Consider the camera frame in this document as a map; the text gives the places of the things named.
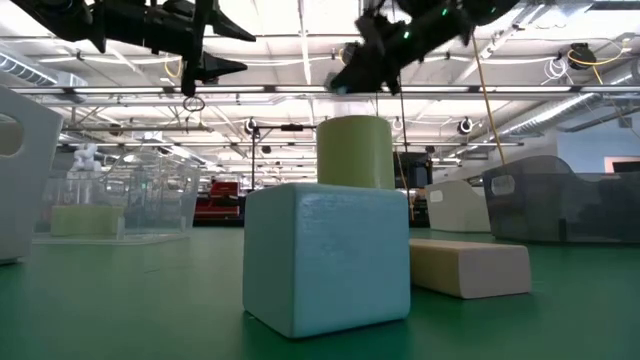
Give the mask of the white robot figure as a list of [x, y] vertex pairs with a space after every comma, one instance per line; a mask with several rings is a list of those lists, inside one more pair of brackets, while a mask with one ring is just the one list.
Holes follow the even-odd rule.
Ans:
[[95, 179], [101, 174], [101, 164], [95, 160], [97, 145], [86, 143], [78, 146], [74, 152], [74, 161], [67, 172], [67, 179]]

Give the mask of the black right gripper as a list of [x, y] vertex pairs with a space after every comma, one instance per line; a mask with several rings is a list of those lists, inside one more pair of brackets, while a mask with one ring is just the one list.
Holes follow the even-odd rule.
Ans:
[[392, 0], [411, 17], [391, 22], [375, 6], [355, 21], [364, 43], [351, 62], [328, 82], [329, 91], [347, 87], [348, 93], [368, 93], [373, 85], [391, 95], [401, 92], [401, 70], [460, 36], [465, 43], [475, 28], [465, 0]]

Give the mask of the cream rectangular block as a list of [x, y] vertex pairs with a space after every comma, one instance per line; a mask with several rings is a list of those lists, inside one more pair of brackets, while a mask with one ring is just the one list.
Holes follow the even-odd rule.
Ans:
[[525, 294], [532, 289], [521, 245], [412, 239], [411, 282], [461, 299]]

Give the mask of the large white plastic bin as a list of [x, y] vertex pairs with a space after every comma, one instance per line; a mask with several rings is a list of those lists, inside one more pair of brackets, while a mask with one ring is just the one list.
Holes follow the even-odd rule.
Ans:
[[0, 265], [29, 254], [62, 123], [0, 85]]

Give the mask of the light blue cube block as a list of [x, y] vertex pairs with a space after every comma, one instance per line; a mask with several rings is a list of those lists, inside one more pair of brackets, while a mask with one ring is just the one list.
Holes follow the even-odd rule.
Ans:
[[287, 338], [404, 319], [409, 237], [395, 190], [289, 183], [252, 192], [243, 307]]

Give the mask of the red tool chest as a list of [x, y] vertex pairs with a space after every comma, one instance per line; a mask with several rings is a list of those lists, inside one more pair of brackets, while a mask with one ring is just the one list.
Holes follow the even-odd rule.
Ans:
[[240, 215], [239, 183], [215, 181], [199, 192], [194, 218], [197, 220], [237, 218]]

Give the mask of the small white plastic bin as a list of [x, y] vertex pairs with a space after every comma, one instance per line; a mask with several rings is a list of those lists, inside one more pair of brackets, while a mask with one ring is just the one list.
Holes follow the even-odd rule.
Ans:
[[490, 222], [482, 187], [461, 180], [425, 187], [430, 228], [436, 231], [489, 233]]

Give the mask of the white building pillar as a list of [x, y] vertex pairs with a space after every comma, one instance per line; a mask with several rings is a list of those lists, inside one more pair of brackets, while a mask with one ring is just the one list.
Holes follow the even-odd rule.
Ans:
[[366, 102], [334, 102], [335, 117], [369, 115], [371, 106]]

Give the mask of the framed wall picture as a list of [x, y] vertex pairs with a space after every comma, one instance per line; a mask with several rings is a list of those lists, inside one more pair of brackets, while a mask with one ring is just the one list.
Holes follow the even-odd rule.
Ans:
[[609, 156], [604, 158], [606, 173], [640, 172], [640, 157], [638, 156]]

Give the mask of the black metal frame stand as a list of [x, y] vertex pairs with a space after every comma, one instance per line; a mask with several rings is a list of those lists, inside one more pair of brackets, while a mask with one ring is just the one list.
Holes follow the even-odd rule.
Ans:
[[317, 128], [316, 125], [302, 125], [295, 123], [288, 123], [283, 125], [265, 125], [261, 126], [256, 123], [256, 127], [254, 133], [250, 135], [251, 139], [251, 190], [254, 191], [256, 189], [256, 146], [257, 146], [257, 137], [256, 133], [261, 130], [266, 130], [267, 132], [271, 132], [272, 130], [279, 130], [282, 132], [302, 132], [304, 130], [315, 130]]

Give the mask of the green rectangular block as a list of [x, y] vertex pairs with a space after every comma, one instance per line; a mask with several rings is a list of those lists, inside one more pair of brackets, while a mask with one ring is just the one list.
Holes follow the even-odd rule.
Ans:
[[114, 236], [124, 207], [112, 205], [65, 205], [51, 210], [50, 234], [65, 236]]

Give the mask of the silver ceiling air duct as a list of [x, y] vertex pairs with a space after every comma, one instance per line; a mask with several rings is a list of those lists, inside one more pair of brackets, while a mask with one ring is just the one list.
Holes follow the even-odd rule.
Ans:
[[579, 111], [596, 109], [617, 95], [640, 93], [640, 65], [634, 59], [601, 76], [603, 85], [575, 85], [570, 97], [550, 101], [524, 112], [497, 129], [500, 138], [544, 131], [568, 120]]
[[78, 87], [88, 82], [75, 74], [38, 65], [19, 54], [0, 51], [0, 72], [11, 74], [38, 87]]

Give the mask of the green cylinder block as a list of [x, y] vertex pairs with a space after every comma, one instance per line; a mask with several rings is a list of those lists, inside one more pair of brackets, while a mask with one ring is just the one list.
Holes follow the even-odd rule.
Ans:
[[316, 128], [317, 181], [395, 189], [391, 126], [380, 117], [331, 118]]

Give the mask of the clear plastic bin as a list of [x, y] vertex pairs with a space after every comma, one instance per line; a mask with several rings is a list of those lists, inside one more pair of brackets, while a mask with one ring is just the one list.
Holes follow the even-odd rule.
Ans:
[[[131, 151], [110, 166], [100, 163], [101, 174], [95, 179], [67, 179], [72, 164], [50, 173], [34, 226], [36, 244], [142, 245], [188, 237], [200, 180], [194, 161]], [[124, 217], [114, 236], [52, 236], [51, 210], [65, 205], [122, 206]]]

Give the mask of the gray translucent plastic bin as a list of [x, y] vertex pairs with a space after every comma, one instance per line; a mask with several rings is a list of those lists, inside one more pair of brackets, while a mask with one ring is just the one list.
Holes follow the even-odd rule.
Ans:
[[576, 173], [541, 155], [486, 170], [482, 179], [496, 238], [640, 244], [640, 172]]

